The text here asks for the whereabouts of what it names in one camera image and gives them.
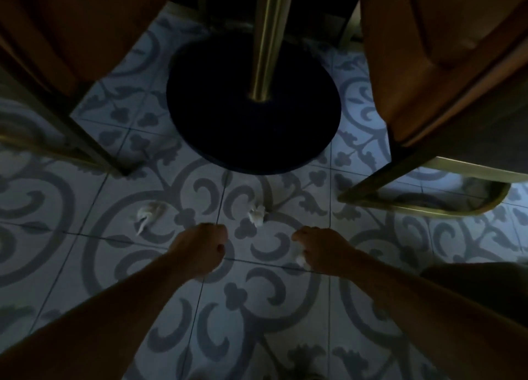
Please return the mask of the brass table pole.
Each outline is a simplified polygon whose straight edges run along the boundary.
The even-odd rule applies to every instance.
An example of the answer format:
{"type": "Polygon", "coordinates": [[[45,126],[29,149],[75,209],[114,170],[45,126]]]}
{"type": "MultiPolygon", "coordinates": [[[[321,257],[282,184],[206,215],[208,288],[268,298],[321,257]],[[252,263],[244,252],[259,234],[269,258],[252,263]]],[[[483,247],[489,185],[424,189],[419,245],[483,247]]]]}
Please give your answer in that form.
{"type": "Polygon", "coordinates": [[[292,0],[257,0],[249,97],[256,103],[269,98],[292,0]]]}

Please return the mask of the black round table base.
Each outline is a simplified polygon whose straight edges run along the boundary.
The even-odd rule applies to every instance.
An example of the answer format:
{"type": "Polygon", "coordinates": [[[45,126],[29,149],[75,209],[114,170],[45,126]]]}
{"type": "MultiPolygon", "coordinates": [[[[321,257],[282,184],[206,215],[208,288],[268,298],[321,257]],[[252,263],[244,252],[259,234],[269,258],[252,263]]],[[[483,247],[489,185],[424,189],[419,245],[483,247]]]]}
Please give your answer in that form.
{"type": "Polygon", "coordinates": [[[225,169],[278,175],[304,166],[331,143],[339,91],[308,51],[283,42],[270,98],[249,97],[253,37],[240,32],[188,43],[172,57],[167,109],[177,133],[225,169]]]}

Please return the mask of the brown leather chair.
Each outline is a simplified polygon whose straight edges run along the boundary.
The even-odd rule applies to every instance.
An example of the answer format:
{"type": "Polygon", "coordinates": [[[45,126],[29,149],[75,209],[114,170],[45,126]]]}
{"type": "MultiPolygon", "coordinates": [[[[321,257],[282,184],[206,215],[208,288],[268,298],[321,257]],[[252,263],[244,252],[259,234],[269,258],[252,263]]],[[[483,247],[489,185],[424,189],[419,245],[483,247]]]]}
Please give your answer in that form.
{"type": "Polygon", "coordinates": [[[391,161],[340,203],[435,218],[493,210],[528,181],[528,0],[360,0],[363,47],[391,161]],[[419,168],[489,181],[478,208],[379,198],[419,168]]]}
{"type": "Polygon", "coordinates": [[[71,117],[169,0],[0,0],[0,97],[14,97],[73,142],[63,152],[0,128],[0,144],[126,176],[71,117]]]}

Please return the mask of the person's right forearm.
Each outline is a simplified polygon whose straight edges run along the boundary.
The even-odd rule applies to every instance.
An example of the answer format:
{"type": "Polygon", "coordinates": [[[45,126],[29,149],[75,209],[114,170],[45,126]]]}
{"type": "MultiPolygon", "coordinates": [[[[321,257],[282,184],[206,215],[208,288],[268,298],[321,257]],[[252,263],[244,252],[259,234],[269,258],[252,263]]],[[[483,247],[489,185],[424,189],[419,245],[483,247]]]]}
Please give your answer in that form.
{"type": "Polygon", "coordinates": [[[360,250],[343,262],[344,277],[451,380],[528,380],[527,328],[360,250]]]}

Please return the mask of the person's left hand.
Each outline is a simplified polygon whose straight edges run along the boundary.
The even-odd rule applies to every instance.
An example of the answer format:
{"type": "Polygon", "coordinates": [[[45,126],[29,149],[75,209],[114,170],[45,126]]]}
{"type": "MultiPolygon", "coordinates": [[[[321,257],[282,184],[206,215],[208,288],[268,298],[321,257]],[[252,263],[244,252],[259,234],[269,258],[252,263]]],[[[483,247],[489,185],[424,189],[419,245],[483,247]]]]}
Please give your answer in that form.
{"type": "Polygon", "coordinates": [[[181,282],[206,277],[219,264],[214,263],[214,223],[201,223],[176,236],[167,252],[174,276],[181,282]]]}

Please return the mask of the person's left forearm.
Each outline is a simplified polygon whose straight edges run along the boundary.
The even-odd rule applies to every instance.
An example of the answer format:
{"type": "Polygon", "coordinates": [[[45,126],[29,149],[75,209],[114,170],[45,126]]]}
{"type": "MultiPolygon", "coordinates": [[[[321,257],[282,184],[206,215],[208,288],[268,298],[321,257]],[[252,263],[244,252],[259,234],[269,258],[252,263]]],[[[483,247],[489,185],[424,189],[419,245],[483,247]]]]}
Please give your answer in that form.
{"type": "Polygon", "coordinates": [[[166,253],[0,355],[0,380],[121,380],[175,292],[204,276],[166,253]]]}

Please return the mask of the person's dark trouser leg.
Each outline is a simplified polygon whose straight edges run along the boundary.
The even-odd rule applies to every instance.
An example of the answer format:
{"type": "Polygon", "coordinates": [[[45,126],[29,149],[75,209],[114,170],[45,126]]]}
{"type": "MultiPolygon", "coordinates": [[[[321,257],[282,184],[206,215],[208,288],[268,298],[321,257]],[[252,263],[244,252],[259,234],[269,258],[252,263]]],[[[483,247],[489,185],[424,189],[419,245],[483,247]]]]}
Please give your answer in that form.
{"type": "Polygon", "coordinates": [[[528,329],[528,262],[444,263],[420,277],[528,329]]]}

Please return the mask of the person's right hand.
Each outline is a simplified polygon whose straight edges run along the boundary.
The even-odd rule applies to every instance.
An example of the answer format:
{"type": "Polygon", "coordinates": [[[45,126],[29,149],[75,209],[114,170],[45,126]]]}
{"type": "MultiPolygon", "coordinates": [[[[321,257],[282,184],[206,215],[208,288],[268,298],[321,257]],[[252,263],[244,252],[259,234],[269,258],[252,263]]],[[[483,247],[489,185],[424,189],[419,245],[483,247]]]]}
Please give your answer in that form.
{"type": "Polygon", "coordinates": [[[355,248],[330,228],[315,228],[315,256],[306,257],[311,270],[328,276],[348,278],[355,248]]]}

